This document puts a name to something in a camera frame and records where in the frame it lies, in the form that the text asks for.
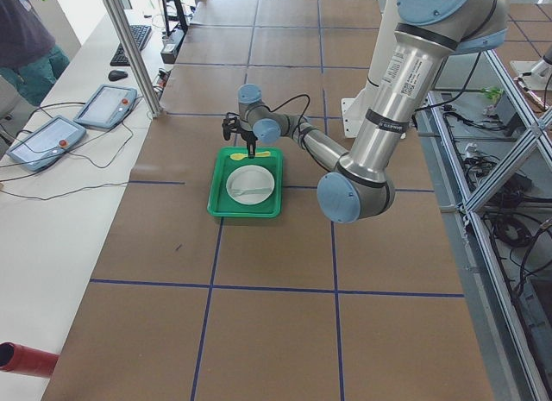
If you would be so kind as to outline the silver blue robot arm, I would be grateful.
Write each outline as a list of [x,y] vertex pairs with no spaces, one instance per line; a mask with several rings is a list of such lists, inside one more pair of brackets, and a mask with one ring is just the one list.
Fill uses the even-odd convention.
[[327,170],[317,201],[333,222],[355,222],[388,210],[394,186],[386,168],[415,110],[423,103],[442,62],[451,54],[480,53],[500,46],[507,30],[509,0],[386,0],[378,37],[393,50],[367,105],[351,149],[342,147],[302,116],[277,114],[257,85],[238,91],[238,130],[266,145],[293,139]]

